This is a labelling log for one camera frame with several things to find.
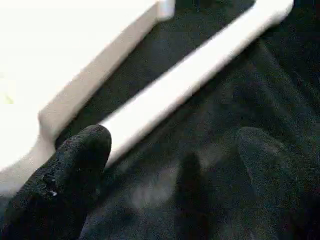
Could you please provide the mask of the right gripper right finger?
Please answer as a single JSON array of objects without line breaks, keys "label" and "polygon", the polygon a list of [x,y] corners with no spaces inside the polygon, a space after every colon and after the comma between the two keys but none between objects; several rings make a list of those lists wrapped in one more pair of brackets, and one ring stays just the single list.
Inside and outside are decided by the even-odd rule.
[{"label": "right gripper right finger", "polygon": [[320,165],[255,127],[238,130],[236,150],[256,199],[256,238],[318,240]]}]

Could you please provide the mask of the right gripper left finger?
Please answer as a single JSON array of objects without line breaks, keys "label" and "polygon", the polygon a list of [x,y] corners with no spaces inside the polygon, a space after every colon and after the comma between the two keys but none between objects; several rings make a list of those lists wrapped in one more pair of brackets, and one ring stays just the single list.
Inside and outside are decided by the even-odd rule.
[{"label": "right gripper left finger", "polygon": [[90,125],[68,138],[9,201],[2,240],[76,240],[112,146],[111,133]]}]

